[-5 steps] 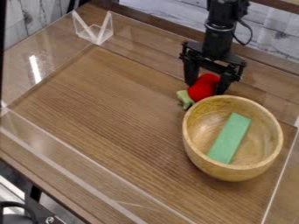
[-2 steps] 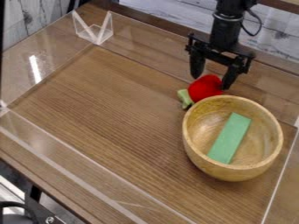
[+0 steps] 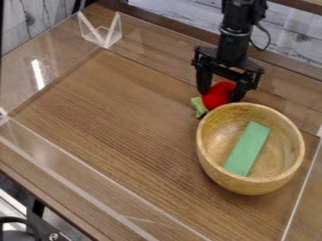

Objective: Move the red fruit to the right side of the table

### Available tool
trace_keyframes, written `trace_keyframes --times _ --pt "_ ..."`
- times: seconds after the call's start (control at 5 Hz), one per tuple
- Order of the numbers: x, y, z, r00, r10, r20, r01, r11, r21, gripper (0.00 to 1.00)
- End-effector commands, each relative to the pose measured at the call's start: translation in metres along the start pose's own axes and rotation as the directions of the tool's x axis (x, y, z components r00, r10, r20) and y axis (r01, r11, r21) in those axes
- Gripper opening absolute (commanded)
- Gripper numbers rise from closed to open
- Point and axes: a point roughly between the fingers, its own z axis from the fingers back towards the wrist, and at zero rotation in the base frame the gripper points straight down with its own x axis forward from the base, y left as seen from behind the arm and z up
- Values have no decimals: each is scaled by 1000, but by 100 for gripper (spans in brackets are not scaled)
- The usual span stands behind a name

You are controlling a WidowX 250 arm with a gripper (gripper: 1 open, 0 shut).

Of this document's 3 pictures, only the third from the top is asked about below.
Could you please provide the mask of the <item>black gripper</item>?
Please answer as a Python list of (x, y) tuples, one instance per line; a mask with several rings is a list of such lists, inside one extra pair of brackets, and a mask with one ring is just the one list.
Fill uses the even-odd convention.
[(194, 52), (191, 65), (197, 70), (198, 91), (202, 94), (208, 93), (212, 87), (213, 75), (217, 74), (224, 78), (238, 82), (232, 93), (230, 101), (233, 103), (241, 102), (248, 91), (258, 89), (265, 69), (248, 57), (237, 63), (224, 62), (217, 58), (217, 47), (197, 45), (194, 47)]

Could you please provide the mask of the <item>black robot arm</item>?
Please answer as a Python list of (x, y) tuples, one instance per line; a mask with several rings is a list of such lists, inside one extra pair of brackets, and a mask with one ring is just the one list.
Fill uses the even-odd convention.
[(258, 89), (265, 69), (248, 57), (253, 44), (253, 27), (257, 26), (270, 37), (260, 22), (266, 18), (268, 0), (222, 0), (224, 20), (220, 25), (221, 37), (217, 47), (197, 45), (191, 65), (197, 70), (197, 87), (202, 94), (210, 91), (213, 75), (233, 81), (237, 86), (230, 95), (232, 102), (240, 102), (248, 92)]

